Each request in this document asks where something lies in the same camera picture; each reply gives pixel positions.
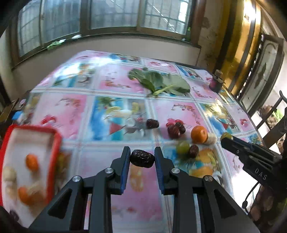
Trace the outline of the orange tangerine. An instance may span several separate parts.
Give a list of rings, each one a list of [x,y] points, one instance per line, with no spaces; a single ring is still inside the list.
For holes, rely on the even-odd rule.
[[[193,143],[203,144],[208,138],[208,131],[204,126],[197,125],[191,130]]]

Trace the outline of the dark red jujube date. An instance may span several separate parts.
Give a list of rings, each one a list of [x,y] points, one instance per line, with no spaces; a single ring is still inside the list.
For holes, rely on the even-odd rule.
[[[137,167],[151,168],[155,162],[155,156],[147,151],[135,149],[131,153],[129,161]]]

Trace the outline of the green grape far right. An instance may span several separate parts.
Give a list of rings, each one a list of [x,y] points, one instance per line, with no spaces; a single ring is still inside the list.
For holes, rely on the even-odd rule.
[[[224,132],[224,133],[221,135],[220,140],[222,140],[222,139],[224,139],[224,138],[229,138],[229,139],[233,140],[233,136],[232,136],[230,133],[228,133],[228,132]]]

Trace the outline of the green grape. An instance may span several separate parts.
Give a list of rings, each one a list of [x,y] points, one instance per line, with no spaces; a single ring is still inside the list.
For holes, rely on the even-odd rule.
[[[228,133],[228,132],[224,132],[224,133],[221,135],[220,140],[222,140],[222,139],[224,139],[224,138],[229,138],[229,139],[233,140],[233,136],[232,136],[230,133]]]
[[[187,141],[181,141],[176,145],[176,152],[180,156],[185,156],[189,153],[190,144]]]

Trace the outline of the white chunk by tangerine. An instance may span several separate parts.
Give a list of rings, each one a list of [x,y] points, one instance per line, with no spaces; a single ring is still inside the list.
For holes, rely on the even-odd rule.
[[[205,145],[213,145],[217,141],[217,136],[214,133],[208,132],[207,139],[204,142]]]

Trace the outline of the dark jujube near grape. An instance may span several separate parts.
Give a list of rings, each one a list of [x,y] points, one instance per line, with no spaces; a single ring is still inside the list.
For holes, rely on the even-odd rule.
[[[191,145],[190,149],[189,149],[189,153],[188,153],[189,157],[195,158],[195,157],[197,157],[198,153],[199,153],[198,146],[197,145]]]

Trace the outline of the orange tangerine middle tray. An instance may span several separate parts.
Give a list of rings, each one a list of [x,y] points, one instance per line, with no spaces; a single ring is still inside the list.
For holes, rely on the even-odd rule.
[[[32,195],[28,193],[28,189],[26,186],[19,187],[18,197],[23,204],[25,204],[27,206],[33,205]]]

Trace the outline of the orange tangerine tray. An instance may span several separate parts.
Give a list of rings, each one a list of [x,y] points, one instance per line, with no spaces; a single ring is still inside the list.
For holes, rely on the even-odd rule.
[[[28,193],[28,189],[26,186],[19,187],[18,197],[23,204],[25,204],[27,206],[33,205],[32,195]]]
[[[39,171],[39,164],[38,164],[38,159],[37,156],[34,154],[28,154],[25,158],[25,164],[26,167],[31,171],[31,172],[38,172]]]

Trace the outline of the dark purple plum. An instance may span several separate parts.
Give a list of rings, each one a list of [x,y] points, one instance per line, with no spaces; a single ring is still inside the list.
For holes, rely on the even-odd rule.
[[[19,221],[19,216],[18,216],[18,214],[16,213],[16,211],[15,210],[10,210],[9,211],[9,214],[10,214],[10,216],[13,218],[13,220],[15,220],[16,222],[18,222]]]

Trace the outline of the dark red jujube pair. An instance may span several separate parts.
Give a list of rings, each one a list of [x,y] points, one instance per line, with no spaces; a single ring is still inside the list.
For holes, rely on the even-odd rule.
[[[181,121],[176,121],[175,123],[168,122],[166,126],[168,135],[171,139],[178,139],[186,132],[186,129]]]

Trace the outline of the dark small jar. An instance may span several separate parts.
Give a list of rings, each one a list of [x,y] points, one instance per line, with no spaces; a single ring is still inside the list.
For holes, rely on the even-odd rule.
[[[222,76],[223,73],[220,70],[216,69],[212,77],[212,80],[209,84],[209,88],[215,93],[219,93],[220,90],[222,89],[222,86],[224,84]]]

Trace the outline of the orange tangerine far tray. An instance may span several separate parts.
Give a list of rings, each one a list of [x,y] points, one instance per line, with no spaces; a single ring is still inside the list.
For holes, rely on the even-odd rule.
[[[26,167],[31,171],[31,172],[38,172],[39,171],[39,164],[38,164],[38,159],[37,156],[34,154],[28,154],[25,158],[25,164]]]

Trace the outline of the red-rimmed white tray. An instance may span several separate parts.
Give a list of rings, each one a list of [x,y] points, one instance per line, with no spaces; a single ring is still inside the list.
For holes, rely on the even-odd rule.
[[[1,206],[9,212],[15,210],[19,223],[29,227],[45,205],[55,195],[55,165],[62,137],[56,129],[31,125],[11,125],[8,127],[1,146]],[[25,164],[28,154],[37,156],[39,171],[31,172]],[[46,199],[33,202],[33,205],[23,204],[19,197],[11,200],[5,192],[3,168],[13,167],[17,173],[17,190],[21,186],[27,188],[40,181],[45,188]]]

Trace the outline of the green leafy vegetable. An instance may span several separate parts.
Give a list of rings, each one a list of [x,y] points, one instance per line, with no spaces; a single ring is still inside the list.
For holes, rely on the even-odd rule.
[[[184,96],[190,92],[190,85],[180,75],[160,73],[149,70],[133,68],[128,73],[128,78],[137,80],[144,88],[150,90],[151,96],[158,96],[165,92],[176,96]]]

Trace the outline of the floral plastic tablecloth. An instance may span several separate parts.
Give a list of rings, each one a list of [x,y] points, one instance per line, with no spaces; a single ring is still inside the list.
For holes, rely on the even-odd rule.
[[[180,75],[190,92],[176,96],[165,92],[151,96],[137,80],[128,78],[133,68],[147,67]],[[58,130],[63,147],[55,165],[55,191],[74,175],[89,177],[107,167],[123,147],[153,152],[193,177],[212,176],[236,201],[244,199],[255,180],[243,164],[220,145],[228,132],[241,140],[262,144],[252,120],[242,106],[222,88],[209,88],[212,76],[203,69],[117,53],[83,51],[61,64],[33,86],[23,123]],[[171,139],[166,124],[181,121],[186,132]],[[191,130],[204,126],[217,136],[213,145],[193,143]],[[197,157],[180,156],[176,145],[197,145]]]

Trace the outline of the green cloth on sill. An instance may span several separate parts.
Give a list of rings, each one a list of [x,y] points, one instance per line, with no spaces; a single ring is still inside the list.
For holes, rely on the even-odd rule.
[[[49,50],[52,50],[52,49],[55,49],[56,47],[58,46],[61,46],[64,42],[66,41],[66,39],[61,39],[59,41],[54,41],[52,42],[50,45],[48,45],[46,47],[46,49],[49,51]]]

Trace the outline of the large framed window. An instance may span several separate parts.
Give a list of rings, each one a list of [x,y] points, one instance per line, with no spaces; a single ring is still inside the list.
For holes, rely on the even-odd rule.
[[[9,25],[12,65],[54,41],[140,34],[197,44],[206,1],[28,1]]]

